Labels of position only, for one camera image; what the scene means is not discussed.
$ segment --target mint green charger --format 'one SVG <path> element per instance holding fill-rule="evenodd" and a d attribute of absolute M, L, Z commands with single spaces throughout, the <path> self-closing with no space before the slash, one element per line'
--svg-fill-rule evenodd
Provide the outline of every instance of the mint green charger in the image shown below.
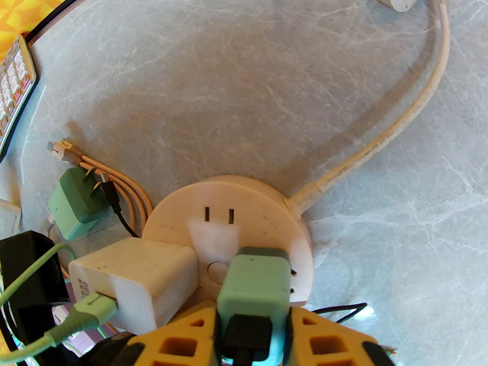
<path fill-rule="evenodd" d="M 270 354 L 253 366 L 277 366 L 283 361 L 290 285 L 289 256 L 282 249 L 244 247 L 230 263 L 217 299 L 223 335 L 235 314 L 268 317 L 273 325 Z"/>
<path fill-rule="evenodd" d="M 67 169 L 49 199 L 49 210 L 63 237 L 78 239 L 96 224 L 108 208 L 93 173 L 80 167 Z"/>

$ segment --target white round power strip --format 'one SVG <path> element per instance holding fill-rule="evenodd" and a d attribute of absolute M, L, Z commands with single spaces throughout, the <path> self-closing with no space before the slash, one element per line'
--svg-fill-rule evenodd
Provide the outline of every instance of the white round power strip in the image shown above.
<path fill-rule="evenodd" d="M 304 305 L 312 290 L 305 222 L 286 207 L 281 193 L 255 179 L 218 176 L 176 190 L 154 209 L 142 237 L 197 252 L 199 288 L 186 306 L 217 299 L 226 268 L 244 246 L 288 252 L 293 305 Z"/>

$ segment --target white charger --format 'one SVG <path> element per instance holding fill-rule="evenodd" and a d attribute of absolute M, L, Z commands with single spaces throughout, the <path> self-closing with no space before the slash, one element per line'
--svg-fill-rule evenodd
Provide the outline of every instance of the white charger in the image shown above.
<path fill-rule="evenodd" d="M 130 237 L 69 264 L 76 301 L 101 293 L 119 305 L 111 324 L 136 335 L 164 326 L 195 291 L 197 255 L 187 246 Z"/>

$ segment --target black cable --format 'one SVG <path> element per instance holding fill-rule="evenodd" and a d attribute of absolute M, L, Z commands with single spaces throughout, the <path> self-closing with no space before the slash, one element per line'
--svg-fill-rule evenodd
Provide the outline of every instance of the black cable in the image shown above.
<path fill-rule="evenodd" d="M 108 204 L 112 207 L 114 213 L 117 215 L 124 228 L 127 229 L 127 232 L 129 232 L 132 237 L 139 238 L 137 233 L 131 229 L 131 227 L 129 226 L 129 224 L 127 223 L 127 221 L 122 215 L 122 208 L 120 207 L 120 198 L 119 198 L 119 194 L 117 194 L 117 190 L 115 189 L 114 182 L 112 180 L 104 181 L 103 183 L 101 183 L 101 189 L 105 194 L 105 198 Z"/>
<path fill-rule="evenodd" d="M 56 18 L 61 12 L 72 5 L 76 0 L 65 0 L 60 5 L 58 5 L 52 12 L 46 16 L 40 23 L 34 27 L 34 29 L 26 35 L 26 42 L 31 42 L 36 35 L 38 35 L 52 20 Z"/>
<path fill-rule="evenodd" d="M 341 324 L 347 320 L 349 320 L 351 317 L 354 317 L 357 315 L 359 312 L 361 312 L 365 307 L 367 307 L 368 304 L 366 302 L 361 302 L 361 303 L 354 303 L 352 305 L 340 305 L 337 307 L 327 307 L 327 308 L 321 308 L 314 310 L 314 313 L 317 314 L 324 314 L 324 313 L 330 313 L 330 312 L 341 312 L 343 310 L 354 310 L 354 312 L 349 313 L 348 315 L 342 317 L 342 319 L 338 319 L 336 323 Z"/>
<path fill-rule="evenodd" d="M 126 229 L 127 229 L 127 232 L 129 232 L 129 233 L 130 233 L 130 235 L 131 235 L 132 237 L 139 237 L 139 236 L 137 235 L 137 233 L 136 233 L 136 232 L 134 232 L 134 231 L 131 229 L 131 227 L 129 226 L 129 224 L 127 223 L 127 221 L 125 220 L 125 218 L 123 217 L 122 213 L 115 213 L 115 214 L 117 214 L 117 217 L 118 217 L 118 218 L 119 218 L 119 220 L 121 221 L 122 225 L 124 225 L 124 228 L 126 228 Z"/>

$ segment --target black plug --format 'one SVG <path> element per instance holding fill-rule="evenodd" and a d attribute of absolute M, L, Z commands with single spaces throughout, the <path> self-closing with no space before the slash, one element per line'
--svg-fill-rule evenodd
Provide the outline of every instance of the black plug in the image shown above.
<path fill-rule="evenodd" d="M 127 232 L 129 232 L 132 237 L 139 237 L 136 232 L 131 229 L 125 218 L 122 216 L 122 208 L 120 207 L 119 194 L 117 194 L 115 184 L 112 180 L 109 179 L 108 174 L 101 175 L 100 186 L 108 204 L 110 205 L 110 207 L 112 207 L 114 213 L 117 215 L 124 228 L 126 228 Z"/>
<path fill-rule="evenodd" d="M 269 317 L 235 314 L 229 320 L 222 343 L 223 356 L 234 366 L 251 366 L 270 355 L 273 323 Z"/>
<path fill-rule="evenodd" d="M 107 174 L 101 175 L 101 190 L 103 191 L 103 194 L 105 195 L 105 198 L 110 207 L 113 209 L 114 213 L 122 213 L 119 194 L 117 194 L 114 182 L 108 179 Z"/>

